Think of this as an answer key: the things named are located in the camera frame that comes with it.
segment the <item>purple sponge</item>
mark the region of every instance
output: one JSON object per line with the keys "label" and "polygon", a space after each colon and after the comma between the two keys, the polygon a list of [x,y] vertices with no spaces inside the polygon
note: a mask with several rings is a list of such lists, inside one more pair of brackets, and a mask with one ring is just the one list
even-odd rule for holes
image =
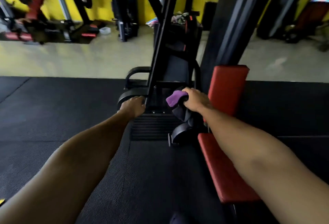
{"label": "purple sponge", "polygon": [[181,97],[188,96],[187,92],[184,91],[174,91],[174,93],[166,98],[167,104],[169,107],[174,107],[178,104],[178,101]]}

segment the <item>mat seam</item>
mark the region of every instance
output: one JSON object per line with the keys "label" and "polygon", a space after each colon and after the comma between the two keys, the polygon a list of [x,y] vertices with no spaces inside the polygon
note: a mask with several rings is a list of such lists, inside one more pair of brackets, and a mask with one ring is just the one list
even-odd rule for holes
{"label": "mat seam", "polygon": [[21,85],[19,85],[12,93],[10,93],[8,96],[6,96],[2,101],[0,101],[0,104],[5,101],[8,97],[10,97],[15,91],[17,91],[23,84],[25,84],[27,81],[29,81],[31,78],[29,77],[27,80],[25,80]]}

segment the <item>black floor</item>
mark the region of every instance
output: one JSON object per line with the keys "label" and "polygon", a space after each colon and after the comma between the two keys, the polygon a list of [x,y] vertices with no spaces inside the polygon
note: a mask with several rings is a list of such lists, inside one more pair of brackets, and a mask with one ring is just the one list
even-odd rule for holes
{"label": "black floor", "polygon": [[[65,140],[114,114],[123,87],[114,79],[0,77],[0,198],[13,196]],[[130,142],[129,128],[77,223],[168,223],[174,211],[223,223],[198,147]]]}

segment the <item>concrete floor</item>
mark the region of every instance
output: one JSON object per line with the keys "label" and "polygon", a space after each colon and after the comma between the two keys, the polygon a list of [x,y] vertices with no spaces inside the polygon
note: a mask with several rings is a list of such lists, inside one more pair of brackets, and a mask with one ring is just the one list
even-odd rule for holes
{"label": "concrete floor", "polygon": [[[208,34],[198,52],[203,56]],[[29,46],[0,42],[0,76],[56,76],[125,78],[136,66],[149,66],[153,54],[153,30],[140,28],[139,36],[122,43],[117,31],[99,36],[89,45],[54,44]],[[250,68],[249,80],[329,82],[329,52],[316,49],[315,41],[286,44],[252,38],[241,64]],[[134,78],[147,78],[146,74]]]}

